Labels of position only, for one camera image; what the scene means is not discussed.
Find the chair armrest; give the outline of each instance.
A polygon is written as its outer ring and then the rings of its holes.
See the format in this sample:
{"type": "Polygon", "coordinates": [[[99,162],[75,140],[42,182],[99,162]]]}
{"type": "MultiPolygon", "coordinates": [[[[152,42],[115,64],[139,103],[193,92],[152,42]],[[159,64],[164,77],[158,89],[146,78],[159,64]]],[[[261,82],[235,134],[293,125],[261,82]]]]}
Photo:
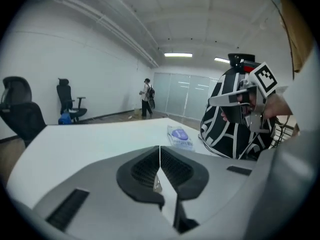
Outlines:
{"type": "Polygon", "coordinates": [[[77,97],[77,99],[79,99],[78,109],[80,109],[82,99],[85,99],[85,98],[86,97],[77,97]]]}

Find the white wall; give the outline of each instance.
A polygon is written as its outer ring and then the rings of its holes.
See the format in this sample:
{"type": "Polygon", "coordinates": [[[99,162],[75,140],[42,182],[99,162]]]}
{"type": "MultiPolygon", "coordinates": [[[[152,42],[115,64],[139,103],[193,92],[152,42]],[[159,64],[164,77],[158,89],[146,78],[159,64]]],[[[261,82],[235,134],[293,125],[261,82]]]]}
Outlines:
{"type": "MultiPolygon", "coordinates": [[[[60,117],[58,78],[69,79],[74,100],[86,97],[81,107],[88,111],[81,119],[132,110],[140,102],[144,79],[152,79],[153,72],[109,35],[64,5],[28,2],[1,43],[0,80],[24,77],[49,125],[60,117]]],[[[14,135],[0,119],[0,139],[14,135]]]]}
{"type": "Polygon", "coordinates": [[[242,53],[254,54],[258,63],[266,62],[274,73],[279,86],[289,86],[293,82],[293,66],[287,34],[279,39],[260,31],[245,47],[242,53]]]}

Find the blue bag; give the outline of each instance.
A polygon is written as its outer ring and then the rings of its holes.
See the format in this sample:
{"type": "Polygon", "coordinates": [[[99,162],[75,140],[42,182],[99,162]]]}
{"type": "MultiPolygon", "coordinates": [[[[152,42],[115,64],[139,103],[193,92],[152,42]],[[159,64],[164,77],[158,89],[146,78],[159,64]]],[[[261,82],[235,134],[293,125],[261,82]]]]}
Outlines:
{"type": "Polygon", "coordinates": [[[64,112],[58,120],[59,125],[71,125],[72,121],[70,118],[70,114],[68,112],[64,112]]]}

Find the white table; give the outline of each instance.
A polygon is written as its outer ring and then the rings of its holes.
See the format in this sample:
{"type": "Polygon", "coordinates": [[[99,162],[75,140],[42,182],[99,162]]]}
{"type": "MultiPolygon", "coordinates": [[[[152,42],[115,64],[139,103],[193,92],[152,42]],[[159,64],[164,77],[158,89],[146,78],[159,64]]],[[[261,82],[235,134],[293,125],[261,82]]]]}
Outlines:
{"type": "Polygon", "coordinates": [[[197,130],[169,118],[48,125],[14,166],[6,187],[8,193],[33,209],[49,190],[91,163],[142,148],[170,146],[167,125],[182,126],[195,152],[213,156],[198,138],[197,130]]]}

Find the wall baseboard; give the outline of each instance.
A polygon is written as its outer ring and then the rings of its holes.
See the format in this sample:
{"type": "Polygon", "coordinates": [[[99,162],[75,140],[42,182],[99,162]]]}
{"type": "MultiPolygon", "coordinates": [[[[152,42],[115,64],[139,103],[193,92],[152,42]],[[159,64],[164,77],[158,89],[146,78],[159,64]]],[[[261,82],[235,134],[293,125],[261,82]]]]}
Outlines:
{"type": "Polygon", "coordinates": [[[16,140],[16,139],[19,139],[20,137],[18,135],[14,135],[14,136],[11,136],[11,137],[8,137],[8,138],[2,138],[0,139],[0,144],[2,143],[6,143],[6,142],[10,142],[10,141],[13,141],[13,140],[16,140]]]}
{"type": "Polygon", "coordinates": [[[94,121],[94,120],[97,120],[97,119],[101,119],[101,118],[105,118],[105,117],[109,117],[109,116],[114,116],[114,115],[121,115],[121,114],[125,114],[125,113],[132,112],[132,111],[134,111],[134,110],[131,109],[131,110],[118,112],[118,113],[99,115],[99,116],[96,116],[96,117],[91,117],[91,118],[87,118],[87,119],[84,119],[84,120],[79,120],[78,122],[75,122],[74,124],[75,125],[82,125],[82,124],[85,124],[87,122],[94,121]]]}
{"type": "MultiPolygon", "coordinates": [[[[94,121],[94,120],[97,120],[97,119],[101,119],[101,118],[105,118],[105,117],[109,117],[109,116],[114,116],[114,115],[120,115],[120,114],[124,114],[124,113],[128,113],[128,112],[132,112],[132,111],[134,111],[134,110],[132,109],[132,110],[118,112],[118,113],[99,115],[99,116],[96,116],[96,117],[87,118],[87,119],[84,119],[84,120],[79,120],[78,122],[76,122],[74,124],[75,125],[81,125],[81,124],[85,124],[87,122],[94,121]]],[[[6,143],[6,142],[10,142],[10,141],[13,141],[13,140],[16,140],[16,139],[20,139],[20,137],[18,135],[15,135],[15,136],[11,136],[11,137],[8,137],[8,138],[2,138],[2,139],[0,139],[0,144],[6,143]]]]}

